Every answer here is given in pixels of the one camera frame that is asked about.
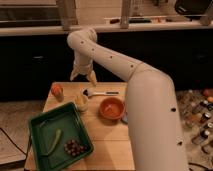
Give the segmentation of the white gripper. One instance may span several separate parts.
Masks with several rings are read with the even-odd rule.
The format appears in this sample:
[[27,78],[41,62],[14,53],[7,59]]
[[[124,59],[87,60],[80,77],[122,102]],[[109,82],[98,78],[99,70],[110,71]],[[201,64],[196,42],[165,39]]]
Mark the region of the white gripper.
[[78,74],[88,74],[86,76],[87,80],[93,86],[96,86],[97,85],[96,74],[92,70],[93,70],[92,59],[87,57],[86,55],[83,55],[82,53],[75,51],[74,52],[73,70],[70,75],[70,81],[73,81],[78,76]]

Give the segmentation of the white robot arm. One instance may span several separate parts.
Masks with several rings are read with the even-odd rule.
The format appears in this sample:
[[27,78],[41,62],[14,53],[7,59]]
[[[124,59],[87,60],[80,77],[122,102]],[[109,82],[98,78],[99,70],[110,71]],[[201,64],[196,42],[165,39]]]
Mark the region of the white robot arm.
[[172,79],[149,64],[97,44],[92,28],[71,32],[72,77],[98,63],[127,82],[125,106],[136,171],[189,171]]

